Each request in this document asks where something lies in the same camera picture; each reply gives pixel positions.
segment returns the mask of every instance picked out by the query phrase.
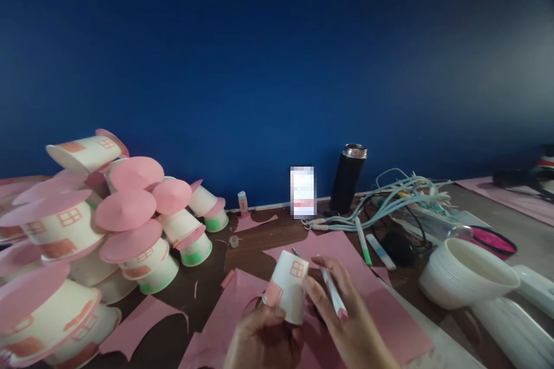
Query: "white marker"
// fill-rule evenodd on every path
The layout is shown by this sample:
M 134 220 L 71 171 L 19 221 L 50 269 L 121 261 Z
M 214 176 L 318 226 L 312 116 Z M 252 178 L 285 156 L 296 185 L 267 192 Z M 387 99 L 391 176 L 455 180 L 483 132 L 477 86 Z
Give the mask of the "white marker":
M 377 256 L 381 258 L 381 261 L 383 261 L 383 264 L 385 264 L 385 267 L 387 267 L 389 271 L 394 271 L 396 269 L 396 265 L 394 265 L 394 262 L 391 260 L 391 257 L 388 256 L 388 254 L 385 252 L 383 247 L 381 247 L 381 244 L 373 236 L 373 234 L 367 234 L 366 239 L 368 240 L 369 244 L 371 245 L 371 248 L 373 248 Z

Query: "marker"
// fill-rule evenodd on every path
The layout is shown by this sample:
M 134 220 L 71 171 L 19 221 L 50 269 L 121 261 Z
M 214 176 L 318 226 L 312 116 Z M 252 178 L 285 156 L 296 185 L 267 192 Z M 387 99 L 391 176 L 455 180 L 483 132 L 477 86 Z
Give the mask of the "marker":
M 373 264 L 371 262 L 371 257 L 369 256 L 368 244 L 365 241 L 364 230 L 362 229 L 360 218 L 356 216 L 354 218 L 354 223 L 356 223 L 356 229 L 358 230 L 358 237 L 360 238 L 360 244 L 362 246 L 362 252 L 364 253 L 365 263 L 369 266 L 372 266 Z
M 319 269 L 323 274 L 323 281 L 325 281 L 325 285 L 327 286 L 329 294 L 331 295 L 331 301 L 333 303 L 333 308 L 335 309 L 336 315 L 339 317 L 340 320 L 346 320 L 348 318 L 348 312 L 346 311 L 345 304 L 342 302 L 342 298 L 340 298 L 339 291 L 335 286 L 333 278 L 331 277 L 331 273 L 325 267 L 320 266 Z
M 383 264 L 385 264 L 385 267 L 389 271 L 394 271 L 396 269 L 396 265 L 394 265 L 394 262 L 392 261 L 391 257 L 388 256 L 388 254 L 385 252 L 377 238 L 375 238 L 372 234 L 367 234 L 366 239 L 368 240 L 369 244 L 371 245 L 371 248 L 375 250 L 375 253 L 379 258 L 381 258 L 381 261 L 383 261 Z

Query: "white container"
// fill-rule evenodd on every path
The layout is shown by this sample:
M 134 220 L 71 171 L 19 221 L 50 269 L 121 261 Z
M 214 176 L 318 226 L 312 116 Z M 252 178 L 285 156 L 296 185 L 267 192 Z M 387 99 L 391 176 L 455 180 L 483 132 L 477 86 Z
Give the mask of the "white container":
M 158 221 L 162 224 L 163 232 L 169 238 L 171 245 L 178 250 L 179 243 L 201 225 L 198 219 L 186 209 L 172 215 L 160 215 Z
M 108 131 L 97 130 L 99 135 L 62 144 L 47 145 L 46 151 L 56 163 L 75 173 L 93 173 L 117 159 L 129 157 L 125 145 Z
M 99 289 L 102 293 L 100 302 L 109 305 L 127 297 L 138 285 L 136 281 L 126 279 L 122 270 L 118 268 L 112 275 L 94 285 L 94 288 Z
M 271 307 L 286 312 L 285 321 L 301 325 L 304 321 L 304 287 L 309 263 L 287 251 L 281 251 L 279 261 L 267 285 L 262 300 Z
M 62 259 L 78 254 L 100 241 L 106 232 L 92 219 L 84 201 L 70 209 L 23 225 L 23 231 L 43 251 L 43 259 Z
M 137 280 L 143 294 L 156 294 L 166 288 L 179 271 L 179 263 L 168 255 L 164 261 L 148 276 Z
M 218 199 L 207 191 L 201 183 L 202 180 L 197 180 L 190 186 L 192 198 L 189 202 L 189 208 L 192 209 L 196 216 L 204 216 L 218 202 Z
M 67 339 L 100 302 L 100 291 L 70 280 L 27 318 L 0 338 L 0 345 L 13 354 L 10 364 L 40 356 Z
M 450 238 L 429 258 L 419 285 L 429 300 L 452 310 L 502 297 L 517 289 L 520 281 L 494 254 L 468 241 Z
M 98 256 L 100 248 L 101 246 L 98 246 L 87 256 L 76 259 L 69 264 L 71 268 L 69 274 L 77 283 L 90 287 L 112 275 L 118 269 L 116 264 L 107 263 L 100 259 Z
M 136 280 L 155 270 L 169 253 L 169 244 L 166 240 L 158 241 L 147 251 L 126 262 L 119 264 L 125 278 Z
M 99 304 L 70 340 L 44 361 L 56 369 L 79 369 L 85 366 L 100 352 L 98 346 L 120 321 L 121 311 L 118 308 Z
M 206 234 L 202 234 L 199 240 L 181 250 L 181 262 L 187 267 L 197 266 L 203 263 L 211 253 L 212 242 Z

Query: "paper cup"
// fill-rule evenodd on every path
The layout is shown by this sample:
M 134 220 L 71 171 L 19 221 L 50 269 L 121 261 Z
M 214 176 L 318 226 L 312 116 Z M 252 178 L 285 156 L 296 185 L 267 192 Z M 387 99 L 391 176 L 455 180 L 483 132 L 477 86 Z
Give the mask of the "paper cup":
M 105 235 L 105 231 L 94 223 L 92 209 L 86 201 L 25 224 L 23 230 L 34 244 L 40 246 L 45 260 L 78 254 Z
M 90 287 L 112 275 L 118 269 L 116 264 L 107 263 L 100 259 L 98 256 L 100 248 L 99 245 L 86 257 L 79 258 L 69 264 L 71 268 L 69 274 L 77 283 Z
M 47 145 L 46 151 L 56 163 L 75 173 L 93 173 L 106 163 L 121 156 L 128 157 L 127 149 L 114 135 L 94 137 Z
M 192 209 L 196 216 L 204 216 L 218 202 L 218 199 L 200 184 L 201 182 L 202 180 L 198 180 L 190 187 L 193 192 L 189 208 Z
M 120 321 L 121 311 L 118 308 L 99 304 L 71 339 L 44 361 L 56 369 L 79 369 L 85 366 L 100 352 L 98 346 Z
M 301 325 L 304 321 L 304 288 L 309 263 L 287 251 L 281 251 L 279 261 L 267 285 L 262 300 L 271 307 L 286 312 L 285 321 Z
M 174 248 L 177 248 L 179 242 L 201 225 L 198 219 L 186 209 L 172 215 L 160 215 L 158 221 L 162 224 L 163 231 Z
M 119 264 L 123 276 L 128 280 L 138 280 L 153 272 L 160 266 L 169 253 L 169 244 L 162 238 L 138 257 Z
M 229 223 L 229 216 L 225 212 L 225 209 L 220 210 L 214 216 L 204 217 L 204 224 L 206 225 L 206 231 L 219 232 Z
M 212 242 L 206 234 L 203 234 L 198 241 L 181 250 L 181 262 L 184 266 L 197 266 L 203 263 L 211 253 Z
M 147 277 L 137 280 L 140 291 L 143 294 L 156 294 L 166 288 L 179 271 L 179 263 L 172 256 L 168 255 L 162 263 Z
M 102 293 L 100 302 L 109 305 L 127 297 L 138 285 L 136 281 L 126 279 L 122 270 L 118 268 L 112 275 L 94 285 L 94 288 Z
M 71 336 L 100 302 L 100 291 L 65 280 L 39 308 L 2 333 L 0 345 L 12 353 L 13 366 L 48 352 Z

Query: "computer mouse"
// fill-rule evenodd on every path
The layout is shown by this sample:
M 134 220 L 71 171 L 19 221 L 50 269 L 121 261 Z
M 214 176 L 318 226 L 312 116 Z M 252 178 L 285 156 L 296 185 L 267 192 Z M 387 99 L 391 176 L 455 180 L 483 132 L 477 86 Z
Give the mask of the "computer mouse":
M 418 254 L 417 249 L 406 235 L 391 231 L 379 243 L 395 264 L 400 266 L 415 264 Z

